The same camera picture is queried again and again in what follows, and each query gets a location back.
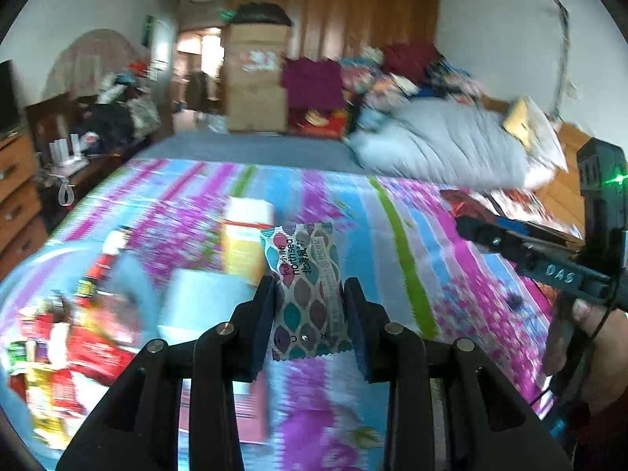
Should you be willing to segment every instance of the drawer handle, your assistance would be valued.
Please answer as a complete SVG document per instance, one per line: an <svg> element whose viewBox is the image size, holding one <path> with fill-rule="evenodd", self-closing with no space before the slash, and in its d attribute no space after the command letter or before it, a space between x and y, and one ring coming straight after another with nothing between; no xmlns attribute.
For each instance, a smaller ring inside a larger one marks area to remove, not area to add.
<svg viewBox="0 0 628 471"><path fill-rule="evenodd" d="M5 215L4 219L7 220L7 221L11 221L11 220L15 219L15 217L18 216L21 212L22 212L22 206L20 204L15 209L13 209L11 212L9 212L7 215Z"/></svg>
<svg viewBox="0 0 628 471"><path fill-rule="evenodd" d="M24 242L23 245L20 246L20 248L18 249L18 255L21 255L22 253L24 253L27 249L30 248L32 244L31 239L27 240L26 242Z"/></svg>
<svg viewBox="0 0 628 471"><path fill-rule="evenodd" d="M11 175L13 173L13 170L15 170L15 165L12 164L10 167L6 168L5 170L1 170L0 171L0 181L5 180L9 175Z"/></svg>

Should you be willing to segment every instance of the maroon cloth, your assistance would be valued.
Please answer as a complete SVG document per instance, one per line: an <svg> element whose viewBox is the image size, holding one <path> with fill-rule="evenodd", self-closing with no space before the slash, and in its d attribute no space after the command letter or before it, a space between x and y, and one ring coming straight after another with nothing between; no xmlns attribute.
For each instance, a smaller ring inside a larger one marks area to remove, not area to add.
<svg viewBox="0 0 628 471"><path fill-rule="evenodd" d="M438 50L431 42L398 42L384 48L382 71L403 76L414 84L421 84L425 77L425 67L438 58Z"/></svg>
<svg viewBox="0 0 628 471"><path fill-rule="evenodd" d="M333 60L286 60L281 85L288 91L288 108L333 111L345 106L340 64Z"/></svg>

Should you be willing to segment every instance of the purple cloth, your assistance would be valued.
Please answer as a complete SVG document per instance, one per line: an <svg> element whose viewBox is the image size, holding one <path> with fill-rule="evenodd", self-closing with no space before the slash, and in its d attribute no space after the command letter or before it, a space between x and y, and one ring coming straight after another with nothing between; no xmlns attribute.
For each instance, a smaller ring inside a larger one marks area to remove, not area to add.
<svg viewBox="0 0 628 471"><path fill-rule="evenodd" d="M345 107L340 64L333 60L287 60L281 84L288 91L288 108L334 111Z"/></svg>

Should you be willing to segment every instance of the nightstand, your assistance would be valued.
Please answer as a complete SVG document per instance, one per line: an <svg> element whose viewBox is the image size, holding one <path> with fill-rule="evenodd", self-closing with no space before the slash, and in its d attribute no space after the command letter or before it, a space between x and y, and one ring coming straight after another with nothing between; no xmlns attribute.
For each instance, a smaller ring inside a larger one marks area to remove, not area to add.
<svg viewBox="0 0 628 471"><path fill-rule="evenodd" d="M26 131L0 141L0 281L48 239L34 173Z"/></svg>

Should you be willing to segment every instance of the green light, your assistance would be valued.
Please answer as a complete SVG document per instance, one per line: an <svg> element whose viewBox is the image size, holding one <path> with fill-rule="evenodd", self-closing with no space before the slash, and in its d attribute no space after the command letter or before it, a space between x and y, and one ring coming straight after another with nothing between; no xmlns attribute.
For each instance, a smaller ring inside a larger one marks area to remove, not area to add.
<svg viewBox="0 0 628 471"><path fill-rule="evenodd" d="M617 183L617 184L621 184L622 182L624 182L624 180L628 179L628 175L618 175L617 177L615 177L614 179L611 179L610 181L606 181L604 182L604 184L611 184L613 182Z"/></svg>

